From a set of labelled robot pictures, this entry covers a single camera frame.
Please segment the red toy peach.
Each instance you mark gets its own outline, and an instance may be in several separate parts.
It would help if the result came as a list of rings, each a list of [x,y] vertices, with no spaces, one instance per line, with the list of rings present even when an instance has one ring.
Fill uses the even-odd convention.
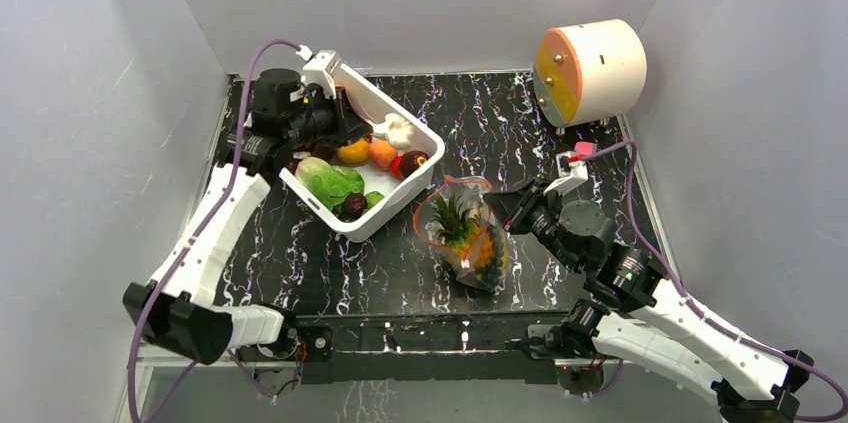
[[[369,158],[380,171],[388,171],[399,152],[387,141],[375,139],[369,146]]]

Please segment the orange toy pineapple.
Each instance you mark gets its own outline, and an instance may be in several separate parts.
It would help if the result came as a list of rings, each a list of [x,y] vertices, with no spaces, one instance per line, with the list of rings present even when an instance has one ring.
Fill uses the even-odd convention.
[[[457,193],[451,193],[448,199],[441,194],[435,195],[431,208],[430,223],[435,226],[433,240],[473,267],[485,232],[478,208],[466,206]]]

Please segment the clear zip top bag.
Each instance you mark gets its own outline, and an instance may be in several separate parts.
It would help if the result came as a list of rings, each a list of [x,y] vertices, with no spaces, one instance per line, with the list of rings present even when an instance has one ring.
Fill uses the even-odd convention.
[[[412,219],[416,235],[451,267],[458,283],[489,293],[508,267],[507,238],[484,201],[491,189],[481,177],[447,176]]]

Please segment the dark blue toy grapes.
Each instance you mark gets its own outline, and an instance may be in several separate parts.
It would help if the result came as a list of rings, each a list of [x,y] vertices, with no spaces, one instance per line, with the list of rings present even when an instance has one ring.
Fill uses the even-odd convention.
[[[499,284],[507,263],[506,242],[503,233],[489,226],[482,237],[482,245],[473,263],[478,288],[493,292]]]

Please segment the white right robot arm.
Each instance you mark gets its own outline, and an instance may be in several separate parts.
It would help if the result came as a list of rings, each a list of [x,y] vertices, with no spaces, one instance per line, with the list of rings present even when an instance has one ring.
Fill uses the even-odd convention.
[[[764,352],[698,317],[647,253],[619,243],[596,204],[563,204],[533,180],[484,202],[504,230],[533,235],[566,269],[584,275],[588,297],[557,326],[531,325],[521,344],[537,359],[622,357],[716,402],[727,422],[794,422],[795,391],[809,379],[805,353]]]

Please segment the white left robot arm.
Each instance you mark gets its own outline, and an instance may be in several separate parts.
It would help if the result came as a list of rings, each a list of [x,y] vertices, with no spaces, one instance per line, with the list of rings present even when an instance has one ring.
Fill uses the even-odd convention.
[[[129,284],[123,295],[140,341],[206,365],[246,346],[275,359],[297,350],[291,311],[266,303],[218,306],[218,282],[246,223],[297,150],[351,143],[371,130],[326,71],[265,70],[241,95],[240,120],[218,148],[185,233],[149,281]]]

